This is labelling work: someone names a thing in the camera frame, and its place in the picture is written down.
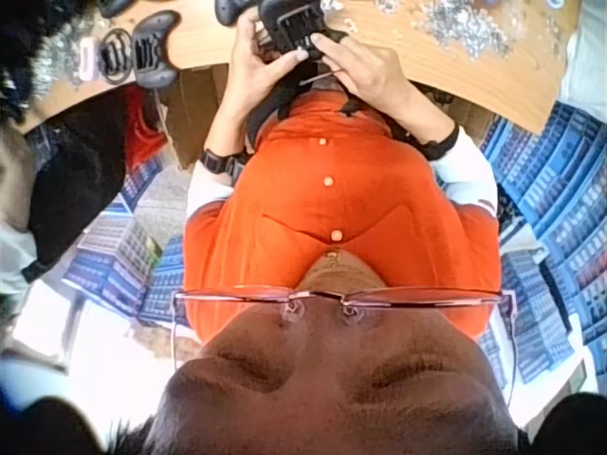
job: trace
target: orange shirt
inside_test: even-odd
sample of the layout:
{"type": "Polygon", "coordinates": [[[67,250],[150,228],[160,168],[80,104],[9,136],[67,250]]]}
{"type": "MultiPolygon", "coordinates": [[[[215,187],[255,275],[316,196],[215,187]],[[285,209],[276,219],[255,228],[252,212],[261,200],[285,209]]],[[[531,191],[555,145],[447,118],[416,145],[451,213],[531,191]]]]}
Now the orange shirt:
{"type": "MultiPolygon", "coordinates": [[[[499,290],[497,221],[480,207],[454,205],[421,153],[392,140],[372,112],[338,113],[344,101],[312,92],[293,103],[289,118],[267,126],[232,197],[200,209],[186,226],[186,290],[295,287],[337,247],[388,286],[499,290]]],[[[203,342],[236,314],[186,306],[203,342]]],[[[478,337],[490,312],[476,307],[447,317],[478,337]]]]}

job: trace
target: hair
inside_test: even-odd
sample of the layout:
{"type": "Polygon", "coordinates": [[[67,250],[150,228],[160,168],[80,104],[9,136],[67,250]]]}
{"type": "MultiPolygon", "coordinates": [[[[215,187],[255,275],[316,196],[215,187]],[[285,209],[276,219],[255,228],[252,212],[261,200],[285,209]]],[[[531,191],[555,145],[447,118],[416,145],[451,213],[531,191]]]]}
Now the hair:
{"type": "Polygon", "coordinates": [[[136,428],[131,429],[128,423],[119,422],[116,433],[110,437],[107,455],[145,455],[152,453],[153,445],[145,442],[154,423],[154,416],[136,428]]]}

